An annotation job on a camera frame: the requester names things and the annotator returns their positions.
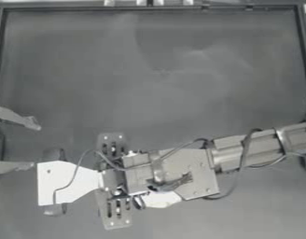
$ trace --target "metal frame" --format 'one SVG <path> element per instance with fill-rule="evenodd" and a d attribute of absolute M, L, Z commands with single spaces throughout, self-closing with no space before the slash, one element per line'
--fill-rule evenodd
<path fill-rule="evenodd" d="M 152 1 L 147 0 L 147 6 L 137 7 L 137 1 L 123 1 L 116 7 L 105 7 L 105 1 L 99 2 L 40 2 L 40 3 L 0 3 L 0 68 L 3 62 L 4 40 L 7 18 L 11 11 L 189 11 L 203 10 L 204 12 L 223 11 L 284 11 L 293 10 L 296 14 L 297 36 L 306 77 L 306 22 L 304 5 L 300 4 L 253 4 L 253 5 L 224 5 L 196 3 L 195 6 L 184 6 L 173 2 L 168 6 L 152 6 Z"/>

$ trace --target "black cable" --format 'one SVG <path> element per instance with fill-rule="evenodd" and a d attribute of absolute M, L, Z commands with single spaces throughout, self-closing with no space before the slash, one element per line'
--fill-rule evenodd
<path fill-rule="evenodd" d="M 241 141 L 243 152 L 241 152 L 241 156 L 240 156 L 240 167 L 237 169 L 236 178 L 235 178 L 233 184 L 231 186 L 231 189 L 223 195 L 204 197 L 203 198 L 204 200 L 223 199 L 223 198 L 228 197 L 236 190 L 237 185 L 239 185 L 241 171 L 245 168 L 245 164 L 247 164 L 247 157 L 248 157 L 249 147 L 251 147 L 251 143 L 252 143 L 252 135 L 253 135 L 253 133 L 260 132 L 260 131 L 261 131 L 260 129 L 253 129 L 245 136 L 244 140 Z"/>

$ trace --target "bolt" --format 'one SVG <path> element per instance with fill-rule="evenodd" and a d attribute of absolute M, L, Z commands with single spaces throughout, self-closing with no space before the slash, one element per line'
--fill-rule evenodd
<path fill-rule="evenodd" d="M 120 190 L 116 190 L 115 191 L 115 195 L 119 196 L 121 194 L 121 191 Z"/>

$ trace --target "metal bracket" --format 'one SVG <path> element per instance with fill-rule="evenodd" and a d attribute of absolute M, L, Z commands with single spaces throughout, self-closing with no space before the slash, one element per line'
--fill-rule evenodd
<path fill-rule="evenodd" d="M 100 215 L 107 230 L 132 225 L 131 198 L 111 199 L 111 192 L 96 190 Z"/>
<path fill-rule="evenodd" d="M 0 122 L 21 125 L 33 131 L 41 130 L 41 125 L 33 116 L 23 117 L 16 114 L 11 109 L 0 106 Z"/>
<path fill-rule="evenodd" d="M 116 160 L 128 153 L 125 135 L 123 133 L 100 134 L 97 150 L 103 151 L 111 160 Z"/>

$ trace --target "wire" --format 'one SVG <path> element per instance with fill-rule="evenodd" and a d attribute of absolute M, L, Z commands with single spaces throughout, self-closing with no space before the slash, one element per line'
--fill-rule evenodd
<path fill-rule="evenodd" d="M 179 147 L 173 148 L 171 151 L 168 151 L 164 155 L 161 155 L 160 160 L 165 160 L 167 158 L 169 158 L 175 153 L 177 153 L 181 149 L 192 146 L 193 144 L 196 144 L 197 142 L 203 141 L 205 144 L 209 142 L 208 139 L 205 138 L 197 138 L 193 141 L 180 145 Z"/>
<path fill-rule="evenodd" d="M 79 163 L 77 163 L 77 166 L 76 166 L 76 169 L 75 169 L 72 178 L 71 178 L 69 182 L 67 183 L 67 185 L 53 191 L 53 195 L 52 195 L 52 196 L 53 196 L 53 204 L 56 204 L 56 193 L 57 193 L 57 191 L 67 189 L 67 188 L 71 186 L 71 184 L 73 183 L 73 181 L 75 181 L 75 179 L 76 179 L 76 176 L 77 176 L 77 173 L 79 173 L 79 168 L 80 168 L 80 166 L 81 166 L 81 163 L 83 163 L 83 161 L 84 161 L 87 155 L 88 155 L 91 152 L 95 152 L 95 149 L 93 149 L 93 148 L 92 148 L 92 149 L 88 149 L 88 150 L 81 154 L 81 157 L 80 157 L 80 160 L 79 160 Z"/>
<path fill-rule="evenodd" d="M 179 147 L 173 148 L 171 151 L 168 151 L 165 154 L 161 155 L 160 157 L 160 160 L 164 161 L 165 159 L 168 159 L 173 154 L 176 154 L 183 148 L 187 148 L 189 146 L 192 146 L 193 144 L 196 144 L 197 142 L 203 141 L 204 144 L 207 144 L 209 141 L 208 139 L 205 138 L 197 138 L 196 140 L 180 145 Z M 152 163 L 151 162 L 147 162 L 147 163 L 143 163 L 143 164 L 139 164 L 139 165 L 135 165 L 135 166 L 131 166 L 131 167 L 121 167 L 120 165 L 117 165 L 108 157 L 107 155 L 101 152 L 101 151 L 96 151 L 96 153 L 100 155 L 100 157 L 103 158 L 103 160 L 105 160 L 107 164 L 113 168 L 116 169 L 117 171 L 128 171 L 128 170 L 133 170 L 133 169 L 137 169 L 137 168 L 143 168 L 143 167 L 147 167 L 149 166 Z"/>
<path fill-rule="evenodd" d="M 248 168 L 260 169 L 260 168 L 273 166 L 277 163 L 284 162 L 292 156 L 296 156 L 296 157 L 300 157 L 300 158 L 306 157 L 304 154 L 300 154 L 300 153 L 296 153 L 296 152 L 289 152 L 285 155 L 283 155 L 281 157 L 279 157 L 273 162 L 268 162 L 268 163 L 260 164 L 260 165 L 251 165 L 251 166 L 248 166 Z"/>
<path fill-rule="evenodd" d="M 229 190 L 220 196 L 215 196 L 215 197 L 204 197 L 203 199 L 205 200 L 219 200 L 223 199 L 225 197 L 228 197 L 233 191 L 236 190 L 237 186 L 239 186 L 239 180 L 240 180 L 240 175 L 241 175 L 241 171 L 245 168 L 245 163 L 247 163 L 247 157 L 248 157 L 248 153 L 249 153 L 249 147 L 251 147 L 251 143 L 252 143 L 252 135 L 253 133 L 261 131 L 260 129 L 253 129 L 249 134 L 245 136 L 244 140 L 241 141 L 243 143 L 243 152 L 241 152 L 241 156 L 240 156 L 240 168 L 237 170 L 237 174 L 236 174 L 236 178 L 233 181 L 233 184 L 229 188 Z"/>
<path fill-rule="evenodd" d="M 147 163 L 144 163 L 144 164 L 135 165 L 135 166 L 132 166 L 132 167 L 124 168 L 124 167 L 121 167 L 120 165 L 117 165 L 117 164 L 107 157 L 107 155 L 105 155 L 101 151 L 96 151 L 96 153 L 97 153 L 97 154 L 100 155 L 100 157 L 105 160 L 105 162 L 108 163 L 108 165 L 109 165 L 113 169 L 116 169 L 117 171 L 125 172 L 125 171 L 128 171 L 128 170 L 131 170 L 131 169 L 143 168 L 143 167 L 151 165 L 151 162 L 147 162 Z"/>

